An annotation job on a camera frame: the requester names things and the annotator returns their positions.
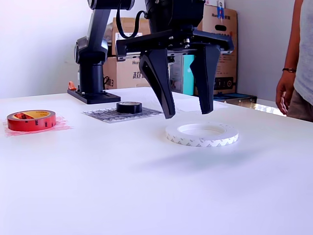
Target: black cable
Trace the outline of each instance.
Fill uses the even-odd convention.
[[[117,8],[117,14],[116,14],[116,25],[117,25],[117,29],[119,31],[119,33],[121,34],[121,36],[125,39],[128,39],[128,38],[134,38],[138,31],[139,31],[139,20],[140,20],[140,15],[142,13],[144,13],[146,15],[146,12],[145,11],[139,11],[136,15],[136,19],[135,19],[135,29],[134,29],[134,32],[131,36],[126,36],[124,31],[123,31],[123,27],[122,27],[122,23],[121,23],[121,15],[120,15],[120,9],[121,9],[121,5],[122,5],[122,0],[119,1],[119,5],[118,5],[118,8]]]

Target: robotic arm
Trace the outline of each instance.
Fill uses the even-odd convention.
[[[103,39],[110,12],[119,6],[118,0],[88,0],[93,10],[86,37],[78,39],[75,61],[79,64],[78,90],[67,92],[86,104],[119,102],[120,97],[107,93],[103,86],[103,64],[107,60],[108,43]],[[130,10],[134,0],[123,0],[120,9]]]
[[[176,55],[193,54],[190,69],[199,91],[203,114],[213,111],[213,92],[220,53],[231,53],[231,37],[196,30],[203,19],[205,0],[145,0],[150,35],[118,40],[118,61],[140,58],[139,68],[154,90],[166,118],[175,115],[168,62]],[[80,90],[72,95],[96,99],[97,103],[118,102],[119,97],[102,89],[102,65],[107,43],[103,40],[110,9],[130,10],[134,0],[89,0],[94,10],[88,36],[77,41],[76,62],[80,64]]]

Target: bracelet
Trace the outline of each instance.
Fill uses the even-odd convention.
[[[292,72],[292,73],[297,72],[296,69],[290,69],[290,68],[283,68],[283,71],[288,71],[288,72]]]

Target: person's arm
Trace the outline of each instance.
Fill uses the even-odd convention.
[[[300,15],[303,0],[295,0],[291,35],[285,61],[285,68],[296,69],[299,59],[299,44],[300,44]]]
[[[299,60],[300,16],[303,0],[295,0],[291,35],[285,61],[285,68],[296,69]],[[295,73],[284,71],[276,89],[276,104],[283,114],[287,114],[294,91]]]

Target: orange object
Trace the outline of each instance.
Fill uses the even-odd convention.
[[[56,125],[55,112],[49,110],[28,110],[10,114],[8,128],[12,131],[41,131]]]
[[[71,90],[71,91],[77,90],[77,88],[75,87],[75,85],[74,85],[74,83],[72,81],[70,81],[68,83],[68,89]]]

